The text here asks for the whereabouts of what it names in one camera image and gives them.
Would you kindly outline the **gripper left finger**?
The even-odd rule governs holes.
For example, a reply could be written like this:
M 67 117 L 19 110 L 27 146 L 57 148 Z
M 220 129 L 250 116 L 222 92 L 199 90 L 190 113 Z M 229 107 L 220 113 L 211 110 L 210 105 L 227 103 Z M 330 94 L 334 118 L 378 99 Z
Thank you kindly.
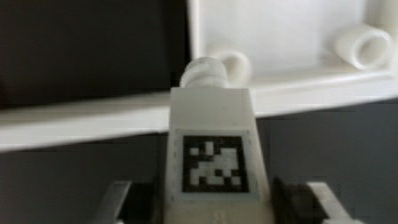
M 131 182 L 115 181 L 107 189 L 94 217 L 85 224 L 124 224 L 121 211 L 126 202 Z

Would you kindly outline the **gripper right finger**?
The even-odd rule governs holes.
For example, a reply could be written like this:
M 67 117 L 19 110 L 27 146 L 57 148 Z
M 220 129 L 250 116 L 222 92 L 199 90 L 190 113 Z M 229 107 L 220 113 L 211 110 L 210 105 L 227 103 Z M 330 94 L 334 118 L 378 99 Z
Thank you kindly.
M 366 224 L 352 218 L 327 183 L 309 182 L 307 186 L 327 214 L 322 224 Z

